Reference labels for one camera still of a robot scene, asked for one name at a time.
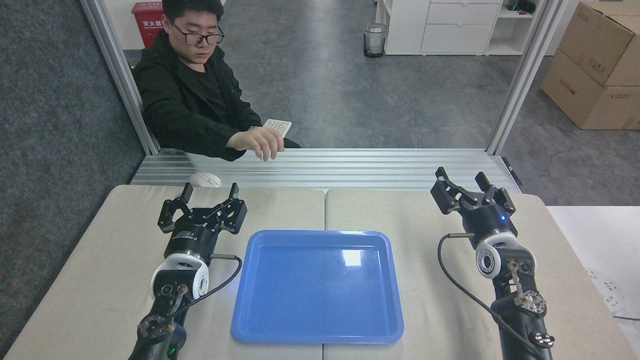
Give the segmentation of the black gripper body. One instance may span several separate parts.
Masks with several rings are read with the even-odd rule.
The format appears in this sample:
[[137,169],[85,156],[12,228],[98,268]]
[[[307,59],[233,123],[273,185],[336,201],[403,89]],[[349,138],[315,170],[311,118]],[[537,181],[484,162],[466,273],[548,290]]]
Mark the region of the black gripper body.
[[470,239],[471,247],[476,249],[481,241],[497,233],[508,232],[517,236],[518,230],[512,223],[510,215],[510,212],[496,204],[471,210],[463,209],[462,228],[466,233],[474,234]]
[[189,253],[191,256],[198,257],[202,262],[210,262],[219,234],[219,230],[200,224],[177,224],[171,233],[163,257]]

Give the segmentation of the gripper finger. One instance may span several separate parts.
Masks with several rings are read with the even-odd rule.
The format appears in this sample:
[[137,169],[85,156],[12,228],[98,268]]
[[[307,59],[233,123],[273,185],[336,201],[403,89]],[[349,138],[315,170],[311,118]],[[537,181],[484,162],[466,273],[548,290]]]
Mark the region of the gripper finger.
[[498,205],[498,207],[503,208],[509,215],[516,212],[514,203],[512,202],[507,189],[503,187],[498,188],[490,183],[484,172],[479,172],[475,176],[475,182],[483,194],[480,205],[483,207],[488,205]]
[[[164,234],[174,234],[177,231],[185,230],[188,226],[195,225],[194,212],[188,207],[190,198],[194,192],[194,187],[191,183],[185,183],[183,191],[180,196],[174,199],[167,199],[163,202],[158,217],[158,227]],[[183,212],[182,217],[174,221],[174,214],[176,210]]]
[[444,167],[438,167],[435,171],[435,176],[436,182],[430,189],[430,194],[432,194],[442,214],[467,212],[480,207],[478,194],[467,191],[464,187],[452,182]]
[[248,212],[247,204],[239,198],[238,183],[231,185],[229,197],[215,207],[199,208],[199,220],[204,227],[214,233],[228,231],[238,234]]

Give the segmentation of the person's left hand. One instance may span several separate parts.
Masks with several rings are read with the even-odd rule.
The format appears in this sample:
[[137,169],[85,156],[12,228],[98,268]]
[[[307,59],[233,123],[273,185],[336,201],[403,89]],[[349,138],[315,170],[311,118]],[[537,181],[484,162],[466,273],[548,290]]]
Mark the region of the person's left hand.
[[264,162],[274,160],[278,153],[285,151],[282,134],[262,126],[236,132],[227,141],[226,147],[236,151],[253,151]]

